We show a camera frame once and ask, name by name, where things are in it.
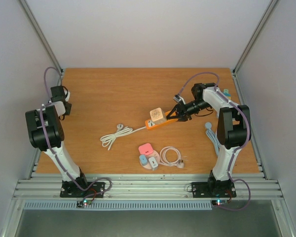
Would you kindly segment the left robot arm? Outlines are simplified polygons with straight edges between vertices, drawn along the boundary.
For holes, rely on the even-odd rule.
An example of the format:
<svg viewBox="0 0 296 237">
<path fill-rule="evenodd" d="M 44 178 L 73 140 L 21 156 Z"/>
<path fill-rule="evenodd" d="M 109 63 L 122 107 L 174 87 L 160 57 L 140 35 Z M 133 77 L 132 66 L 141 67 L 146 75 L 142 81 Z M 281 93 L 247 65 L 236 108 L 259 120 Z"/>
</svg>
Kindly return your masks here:
<svg viewBox="0 0 296 237">
<path fill-rule="evenodd" d="M 80 167 L 74 163 L 64 143 L 61 118 L 71 112 L 70 92 L 64 86 L 51 88 L 51 98 L 40 109 L 25 112 L 29 141 L 51 158 L 62 175 L 62 193 L 83 197 L 89 183 Z"/>
</svg>

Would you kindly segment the beige cube dragon adapter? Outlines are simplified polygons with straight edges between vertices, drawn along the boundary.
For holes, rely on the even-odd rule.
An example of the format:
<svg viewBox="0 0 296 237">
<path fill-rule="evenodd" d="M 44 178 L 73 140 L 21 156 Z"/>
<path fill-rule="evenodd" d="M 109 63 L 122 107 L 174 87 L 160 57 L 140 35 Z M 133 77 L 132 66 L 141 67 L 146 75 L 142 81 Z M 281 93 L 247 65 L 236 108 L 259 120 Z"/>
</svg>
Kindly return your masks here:
<svg viewBox="0 0 296 237">
<path fill-rule="evenodd" d="M 166 115 L 161 108 L 153 109 L 149 112 L 151 121 L 157 125 L 167 121 Z"/>
</svg>

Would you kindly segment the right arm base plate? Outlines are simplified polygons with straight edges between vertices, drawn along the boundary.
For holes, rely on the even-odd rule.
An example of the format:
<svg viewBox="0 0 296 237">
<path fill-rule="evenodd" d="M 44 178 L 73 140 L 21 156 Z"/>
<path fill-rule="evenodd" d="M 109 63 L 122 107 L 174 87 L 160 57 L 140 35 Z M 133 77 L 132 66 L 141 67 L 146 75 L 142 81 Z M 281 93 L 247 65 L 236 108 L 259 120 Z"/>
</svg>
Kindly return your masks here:
<svg viewBox="0 0 296 237">
<path fill-rule="evenodd" d="M 193 198 L 235 198 L 237 193 L 234 183 L 209 184 L 208 182 L 192 182 Z"/>
</svg>

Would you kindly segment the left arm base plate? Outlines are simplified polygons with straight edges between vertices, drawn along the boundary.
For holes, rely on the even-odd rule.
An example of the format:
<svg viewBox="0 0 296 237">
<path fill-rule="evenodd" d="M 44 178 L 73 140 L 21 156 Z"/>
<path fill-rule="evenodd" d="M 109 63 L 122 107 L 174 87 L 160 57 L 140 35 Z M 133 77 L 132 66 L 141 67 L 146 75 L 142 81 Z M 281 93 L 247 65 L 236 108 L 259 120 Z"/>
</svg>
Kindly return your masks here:
<svg viewBox="0 0 296 237">
<path fill-rule="evenodd" d="M 87 191 L 82 191 L 80 188 L 77 187 L 73 181 L 70 182 L 62 182 L 60 197 L 61 198 L 83 198 L 87 195 L 91 195 L 93 197 L 95 194 L 96 198 L 102 198 L 103 194 L 101 193 L 104 191 L 105 183 L 104 182 L 96 182 L 89 188 Z"/>
</svg>

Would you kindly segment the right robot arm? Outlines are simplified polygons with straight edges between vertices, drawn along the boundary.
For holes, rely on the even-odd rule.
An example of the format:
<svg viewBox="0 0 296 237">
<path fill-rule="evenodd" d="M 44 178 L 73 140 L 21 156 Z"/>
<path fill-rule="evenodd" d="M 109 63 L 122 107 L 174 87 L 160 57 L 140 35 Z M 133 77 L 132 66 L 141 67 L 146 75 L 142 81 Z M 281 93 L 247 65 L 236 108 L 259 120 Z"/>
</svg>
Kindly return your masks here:
<svg viewBox="0 0 296 237">
<path fill-rule="evenodd" d="M 231 174 L 236 158 L 251 138 L 250 109 L 229 100 L 215 83 L 197 83 L 191 92 L 194 100 L 189 103 L 175 96 L 177 104 L 166 118 L 187 121 L 206 108 L 218 113 L 217 138 L 221 147 L 207 182 L 209 194 L 215 197 L 232 188 Z"/>
</svg>

